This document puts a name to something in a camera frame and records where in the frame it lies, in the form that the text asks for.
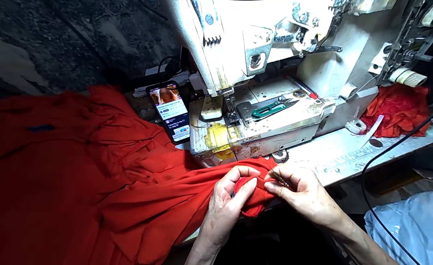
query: white plastic bag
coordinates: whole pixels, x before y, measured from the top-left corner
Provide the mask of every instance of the white plastic bag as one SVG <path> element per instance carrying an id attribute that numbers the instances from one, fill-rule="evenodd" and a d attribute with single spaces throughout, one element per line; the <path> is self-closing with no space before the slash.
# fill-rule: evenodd
<path id="1" fill-rule="evenodd" d="M 421 265 L 433 265 L 433 191 L 407 200 L 374 207 L 373 210 Z M 365 216 L 368 235 L 401 265 L 415 264 L 378 223 L 371 211 Z"/>

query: hand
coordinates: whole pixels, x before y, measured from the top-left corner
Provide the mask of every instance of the hand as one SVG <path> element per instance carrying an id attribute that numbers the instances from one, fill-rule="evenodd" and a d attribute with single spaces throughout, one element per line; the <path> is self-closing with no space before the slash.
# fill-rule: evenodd
<path id="1" fill-rule="evenodd" d="M 334 232 L 343 229 L 343 223 L 349 217 L 329 196 L 313 171 L 279 164 L 267 173 L 265 178 L 271 178 L 274 172 L 284 178 L 294 191 L 283 187 L 278 182 L 265 183 L 266 190 L 287 201 L 298 213 L 313 223 L 327 227 Z"/>
<path id="2" fill-rule="evenodd" d="M 243 205 L 254 192 L 257 179 L 254 178 L 244 184 L 231 198 L 234 185 L 242 176 L 260 174 L 249 166 L 235 166 L 215 184 L 207 215 L 186 264 L 213 263 L 221 247 L 228 241 L 230 231 L 236 224 Z"/>

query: wrist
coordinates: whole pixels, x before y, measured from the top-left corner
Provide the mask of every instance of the wrist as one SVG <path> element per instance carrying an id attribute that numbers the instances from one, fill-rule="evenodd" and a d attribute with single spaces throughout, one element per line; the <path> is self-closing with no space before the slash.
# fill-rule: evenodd
<path id="1" fill-rule="evenodd" d="M 221 246 L 212 243 L 208 237 L 200 234 L 193 243 L 186 265 L 213 264 L 220 249 Z"/>
<path id="2" fill-rule="evenodd" d="M 337 220 L 336 225 L 334 225 L 331 230 L 337 236 L 344 239 L 351 239 L 356 233 L 356 230 L 359 227 L 354 223 L 351 218 L 344 212 L 341 213 L 341 216 Z"/>

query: dark wall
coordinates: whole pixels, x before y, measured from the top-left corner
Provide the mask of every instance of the dark wall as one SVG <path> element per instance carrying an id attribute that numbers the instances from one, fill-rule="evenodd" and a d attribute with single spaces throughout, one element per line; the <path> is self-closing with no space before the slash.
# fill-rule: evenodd
<path id="1" fill-rule="evenodd" d="M 143 75 L 177 55 L 167 21 L 135 0 L 45 0 L 91 43 L 106 64 Z M 144 0 L 163 13 L 159 0 Z M 0 98 L 84 91 L 105 83 L 104 68 L 43 0 L 0 0 Z"/>

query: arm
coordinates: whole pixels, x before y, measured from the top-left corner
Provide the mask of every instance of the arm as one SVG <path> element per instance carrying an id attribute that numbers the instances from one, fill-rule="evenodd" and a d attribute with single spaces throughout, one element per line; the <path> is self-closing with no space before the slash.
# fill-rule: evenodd
<path id="1" fill-rule="evenodd" d="M 235 183 L 241 176 L 260 174 L 248 166 L 235 166 L 215 184 L 207 215 L 185 265 L 213 264 L 221 247 L 228 241 L 244 203 L 254 192 L 257 181 L 255 178 L 250 180 L 231 198 Z"/>
<path id="2" fill-rule="evenodd" d="M 332 232 L 361 264 L 397 264 L 341 210 L 313 171 L 280 164 L 266 178 L 274 173 L 282 176 L 295 191 L 275 182 L 267 182 L 266 190 L 287 201 L 308 220 Z"/>

